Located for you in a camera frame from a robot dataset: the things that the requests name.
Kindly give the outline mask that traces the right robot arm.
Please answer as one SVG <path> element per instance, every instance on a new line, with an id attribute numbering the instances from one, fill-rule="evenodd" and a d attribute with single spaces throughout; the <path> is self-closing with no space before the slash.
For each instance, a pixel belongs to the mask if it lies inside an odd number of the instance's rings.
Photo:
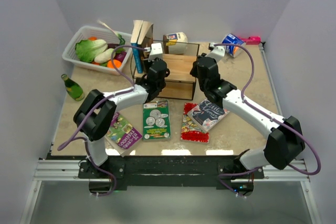
<path id="1" fill-rule="evenodd" d="M 294 133 L 301 132 L 299 121 L 293 116 L 285 119 L 242 97 L 236 86 L 221 79 L 215 59 L 197 57 L 191 75 L 198 79 L 200 90 L 210 102 L 241 117 L 267 140 L 264 147 L 239 155 L 234 165 L 237 177 L 246 178 L 254 168 L 265 165 L 282 170 L 304 150 L 304 142 Z"/>

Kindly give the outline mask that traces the blue 26-storey treehouse book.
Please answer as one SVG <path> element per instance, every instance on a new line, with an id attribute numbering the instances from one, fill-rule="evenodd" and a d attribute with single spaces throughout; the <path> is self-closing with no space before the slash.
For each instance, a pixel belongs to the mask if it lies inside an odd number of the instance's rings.
<path id="1" fill-rule="evenodd" d="M 133 57 L 135 61 L 136 70 L 138 73 L 143 73 L 143 69 L 141 66 L 141 60 L 140 60 L 140 50 L 138 49 L 138 38 L 141 32 L 143 21 L 142 20 L 134 20 L 133 21 L 133 31 L 131 35 L 131 46 L 133 46 Z"/>

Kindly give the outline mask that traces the dark Edward Tulane book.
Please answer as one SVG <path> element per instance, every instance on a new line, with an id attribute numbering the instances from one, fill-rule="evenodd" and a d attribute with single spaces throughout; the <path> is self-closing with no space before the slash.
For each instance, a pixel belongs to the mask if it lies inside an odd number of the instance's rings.
<path id="1" fill-rule="evenodd" d="M 153 23 L 144 21 L 138 37 L 138 47 L 149 47 L 153 43 Z"/>

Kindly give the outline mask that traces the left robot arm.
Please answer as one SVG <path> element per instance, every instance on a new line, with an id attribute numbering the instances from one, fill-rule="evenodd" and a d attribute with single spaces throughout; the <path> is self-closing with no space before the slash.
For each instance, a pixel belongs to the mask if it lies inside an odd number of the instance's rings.
<path id="1" fill-rule="evenodd" d="M 109 171 L 104 141 L 114 114 L 152 101 L 165 88 L 165 78 L 169 74 L 166 62 L 157 59 L 147 75 L 134 86 L 105 94 L 95 89 L 87 95 L 73 120 L 78 131 L 86 137 L 87 153 L 92 162 L 90 171 L 97 178 L 105 177 Z"/>

